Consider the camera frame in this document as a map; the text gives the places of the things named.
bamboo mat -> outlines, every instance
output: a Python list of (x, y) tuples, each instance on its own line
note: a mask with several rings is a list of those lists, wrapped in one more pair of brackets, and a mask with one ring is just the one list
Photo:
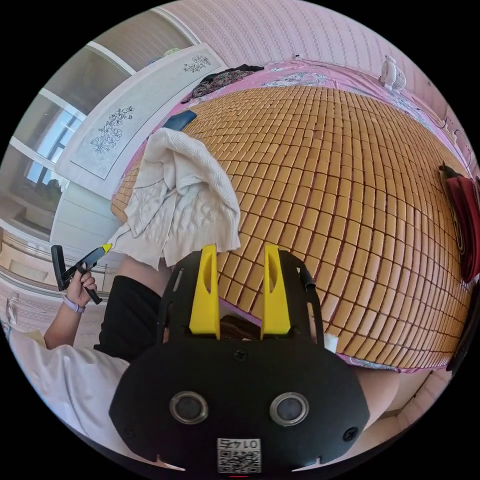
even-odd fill
[[(228, 173), (241, 248), (218, 256), (219, 295), (261, 317), (263, 246), (303, 260), (339, 353), (400, 368), (451, 358), (468, 285), (438, 166), (466, 174), (426, 128), (370, 97), (257, 88), (203, 102), (184, 130)], [(123, 213), (136, 165), (112, 204)]]

hand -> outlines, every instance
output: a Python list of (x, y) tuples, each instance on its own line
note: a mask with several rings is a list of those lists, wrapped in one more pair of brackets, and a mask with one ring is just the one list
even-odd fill
[(85, 308), (85, 305), (91, 300), (84, 287), (95, 292), (97, 291), (97, 285), (95, 285), (95, 278), (92, 277), (92, 273), (88, 271), (85, 275), (82, 275), (77, 270), (66, 290), (66, 297), (82, 308)]

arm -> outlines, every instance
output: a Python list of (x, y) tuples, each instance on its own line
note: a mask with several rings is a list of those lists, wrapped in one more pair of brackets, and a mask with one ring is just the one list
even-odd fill
[[(96, 291), (95, 279), (90, 272), (82, 276), (80, 272), (76, 271), (66, 291), (66, 297), (81, 308), (85, 308), (90, 301), (84, 287)], [(46, 347), (52, 350), (60, 345), (73, 346), (81, 316), (81, 313), (62, 303), (53, 322), (43, 336)]]

white knit sweater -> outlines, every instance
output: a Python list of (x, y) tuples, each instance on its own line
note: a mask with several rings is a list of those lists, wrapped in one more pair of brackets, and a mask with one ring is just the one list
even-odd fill
[(147, 142), (127, 222), (110, 239), (113, 250), (158, 268), (216, 244), (240, 247), (240, 207), (227, 174), (205, 145), (160, 128)]

watch strap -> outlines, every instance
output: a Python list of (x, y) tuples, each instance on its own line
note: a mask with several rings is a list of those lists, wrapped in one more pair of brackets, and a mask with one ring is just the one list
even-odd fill
[(70, 309), (72, 309), (74, 312), (78, 312), (79, 314), (82, 314), (85, 311), (85, 308), (77, 305), (76, 303), (73, 303), (71, 300), (69, 300), (66, 296), (63, 297), (63, 303)]

